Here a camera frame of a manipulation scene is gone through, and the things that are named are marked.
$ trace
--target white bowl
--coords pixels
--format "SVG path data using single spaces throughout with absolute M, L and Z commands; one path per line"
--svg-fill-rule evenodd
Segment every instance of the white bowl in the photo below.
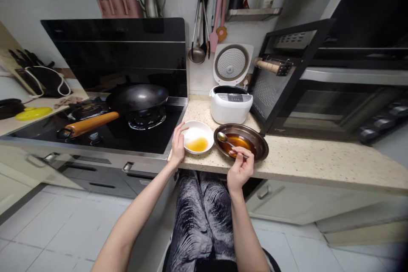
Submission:
M 184 149 L 187 152 L 190 152 L 192 154 L 202 154 L 202 153 L 207 152 L 209 149 L 211 149 L 211 147 L 214 144 L 214 135 L 213 135 L 214 133 L 208 125 L 200 121 L 188 121 L 184 124 L 183 127 L 189 127 L 188 130 L 182 131 L 182 134 L 184 135 Z M 186 148 L 187 143 L 199 137 L 204 137 L 208 142 L 207 148 L 204 151 L 196 152 L 196 151 L 192 151 Z

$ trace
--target black wok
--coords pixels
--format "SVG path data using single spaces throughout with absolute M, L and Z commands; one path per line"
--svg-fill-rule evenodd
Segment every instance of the black wok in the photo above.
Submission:
M 168 90 L 158 85 L 142 84 L 118 88 L 106 98 L 106 104 L 111 112 L 69 124 L 58 131 L 57 137 L 62 139 L 77 137 L 120 116 L 131 113 L 140 116 L 144 112 L 149 113 L 149 110 L 163 105 L 168 97 Z

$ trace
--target white rice cooker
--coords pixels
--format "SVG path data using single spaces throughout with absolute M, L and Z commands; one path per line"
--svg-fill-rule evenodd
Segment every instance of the white rice cooker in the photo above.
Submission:
M 215 51 L 213 74 L 219 84 L 210 91 L 211 115 L 220 123 L 243 123 L 253 98 L 236 87 L 246 76 L 254 47 L 245 44 L 219 44 Z

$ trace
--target yellow lid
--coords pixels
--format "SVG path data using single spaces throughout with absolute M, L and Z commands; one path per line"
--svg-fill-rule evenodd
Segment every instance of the yellow lid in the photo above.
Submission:
M 44 117 L 52 112 L 52 108 L 25 108 L 23 112 L 16 115 L 16 119 L 20 121 L 33 120 Z

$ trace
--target leg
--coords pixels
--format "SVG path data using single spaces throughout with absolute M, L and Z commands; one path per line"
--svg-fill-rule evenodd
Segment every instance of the leg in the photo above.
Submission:
M 196 260 L 207 258 L 213 246 L 196 172 L 182 170 L 179 183 L 168 272 L 194 271 Z
M 235 262 L 230 195 L 216 174 L 198 171 L 198 177 L 212 232 L 215 258 Z

